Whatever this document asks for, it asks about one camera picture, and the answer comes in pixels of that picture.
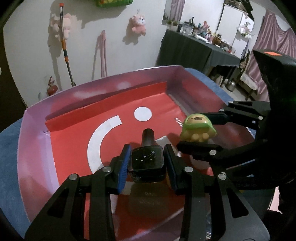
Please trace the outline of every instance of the pink curtain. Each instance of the pink curtain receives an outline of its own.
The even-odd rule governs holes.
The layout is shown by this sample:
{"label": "pink curtain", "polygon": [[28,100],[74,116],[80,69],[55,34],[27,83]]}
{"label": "pink curtain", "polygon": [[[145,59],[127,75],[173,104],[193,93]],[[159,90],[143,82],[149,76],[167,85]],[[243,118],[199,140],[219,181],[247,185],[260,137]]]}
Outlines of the pink curtain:
{"label": "pink curtain", "polygon": [[[296,58],[296,35],[291,28],[287,31],[282,30],[277,23],[276,15],[267,10],[264,22],[253,48],[253,50],[257,49],[275,50]],[[269,101],[267,86],[262,80],[253,52],[250,57],[250,64],[246,69],[246,74],[258,86],[257,100]]]}
{"label": "pink curtain", "polygon": [[172,0],[172,5],[170,7],[170,20],[180,21],[185,0]]}

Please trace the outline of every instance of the white circle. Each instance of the white circle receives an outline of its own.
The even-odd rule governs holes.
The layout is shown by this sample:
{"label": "white circle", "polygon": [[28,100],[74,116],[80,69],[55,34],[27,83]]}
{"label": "white circle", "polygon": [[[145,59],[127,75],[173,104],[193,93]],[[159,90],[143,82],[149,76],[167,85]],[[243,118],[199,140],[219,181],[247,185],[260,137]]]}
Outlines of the white circle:
{"label": "white circle", "polygon": [[133,115],[138,121],[148,121],[152,117],[152,112],[149,108],[141,106],[135,110]]}

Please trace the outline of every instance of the green hanging object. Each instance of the green hanging object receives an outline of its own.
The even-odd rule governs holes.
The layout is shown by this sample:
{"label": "green hanging object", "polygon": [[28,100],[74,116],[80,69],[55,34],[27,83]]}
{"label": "green hanging object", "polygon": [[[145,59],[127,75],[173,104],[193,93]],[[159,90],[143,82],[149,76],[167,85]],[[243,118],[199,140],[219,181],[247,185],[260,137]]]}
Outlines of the green hanging object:
{"label": "green hanging object", "polygon": [[132,4],[133,0],[96,0],[98,7],[119,7]]}

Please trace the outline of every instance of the pink strap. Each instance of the pink strap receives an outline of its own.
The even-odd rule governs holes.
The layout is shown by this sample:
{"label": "pink strap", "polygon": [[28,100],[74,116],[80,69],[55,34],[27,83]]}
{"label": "pink strap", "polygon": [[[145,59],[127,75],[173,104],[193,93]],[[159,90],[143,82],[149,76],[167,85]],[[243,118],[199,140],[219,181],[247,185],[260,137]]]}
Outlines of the pink strap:
{"label": "pink strap", "polygon": [[101,43],[100,43],[100,53],[101,53],[101,77],[107,77],[107,60],[106,60],[106,33],[105,30],[101,32]]}

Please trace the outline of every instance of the dark green tablecloth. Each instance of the dark green tablecloth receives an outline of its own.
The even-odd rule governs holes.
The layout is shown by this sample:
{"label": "dark green tablecloth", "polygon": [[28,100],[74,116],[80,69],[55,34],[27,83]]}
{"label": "dark green tablecloth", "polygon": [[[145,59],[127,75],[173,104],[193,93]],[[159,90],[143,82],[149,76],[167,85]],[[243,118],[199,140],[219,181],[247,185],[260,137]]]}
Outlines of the dark green tablecloth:
{"label": "dark green tablecloth", "polygon": [[207,74],[210,67],[239,66],[240,59],[212,44],[167,30],[157,60],[158,66],[182,65]]}

